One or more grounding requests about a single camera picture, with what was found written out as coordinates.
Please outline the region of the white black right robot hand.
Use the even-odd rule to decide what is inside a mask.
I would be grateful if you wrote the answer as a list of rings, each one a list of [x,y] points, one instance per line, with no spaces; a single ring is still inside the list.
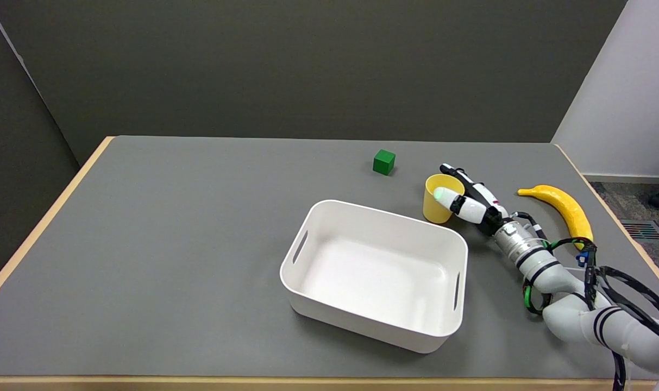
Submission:
[[[462,168],[454,168],[442,163],[440,171],[443,175],[459,181],[465,188],[464,194],[458,194],[444,186],[436,187],[433,198],[446,210],[451,211],[461,220],[475,224],[487,237],[492,237],[503,225],[512,221],[510,214],[506,208],[503,208],[498,198],[483,183],[471,181]]]

